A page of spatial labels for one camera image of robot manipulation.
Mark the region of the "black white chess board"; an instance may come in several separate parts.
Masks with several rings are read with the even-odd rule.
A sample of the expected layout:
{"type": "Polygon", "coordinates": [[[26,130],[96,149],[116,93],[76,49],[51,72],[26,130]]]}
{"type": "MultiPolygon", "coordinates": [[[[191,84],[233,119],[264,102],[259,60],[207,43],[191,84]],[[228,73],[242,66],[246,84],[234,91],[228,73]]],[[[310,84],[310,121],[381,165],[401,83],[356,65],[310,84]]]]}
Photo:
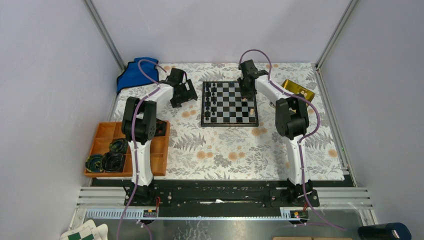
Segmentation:
{"type": "Polygon", "coordinates": [[[202,83],[201,127],[257,127],[259,117],[256,97],[242,101],[236,81],[202,83]]]}

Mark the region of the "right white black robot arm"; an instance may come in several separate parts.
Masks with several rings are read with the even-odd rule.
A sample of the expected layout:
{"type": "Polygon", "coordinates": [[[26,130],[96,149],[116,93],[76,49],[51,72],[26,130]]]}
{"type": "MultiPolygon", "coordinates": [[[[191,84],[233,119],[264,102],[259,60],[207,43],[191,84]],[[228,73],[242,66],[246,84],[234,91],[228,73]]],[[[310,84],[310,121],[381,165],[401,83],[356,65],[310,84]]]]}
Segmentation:
{"type": "Polygon", "coordinates": [[[305,171],[305,144],[309,116],[308,101],[301,94],[291,93],[270,77],[270,71],[258,70],[253,60],[239,63],[242,77],[237,79],[243,98],[254,97],[257,93],[265,95],[275,106],[275,128],[286,146],[289,170],[289,185],[286,199],[293,206],[312,207],[314,199],[310,177],[305,171]]]}

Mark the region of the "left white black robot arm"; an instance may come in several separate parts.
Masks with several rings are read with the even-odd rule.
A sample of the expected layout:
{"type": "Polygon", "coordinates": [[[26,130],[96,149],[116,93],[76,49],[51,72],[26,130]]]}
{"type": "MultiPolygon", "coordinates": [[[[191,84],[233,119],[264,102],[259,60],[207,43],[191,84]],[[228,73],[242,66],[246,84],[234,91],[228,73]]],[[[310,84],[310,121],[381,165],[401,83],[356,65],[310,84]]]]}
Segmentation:
{"type": "Polygon", "coordinates": [[[155,201],[150,150],[157,131],[157,107],[169,102],[173,108],[180,108],[183,103],[197,99],[192,81],[179,68],[172,68],[165,80],[144,97],[127,98],[121,122],[132,160],[127,205],[136,202],[148,206],[155,201]]]}

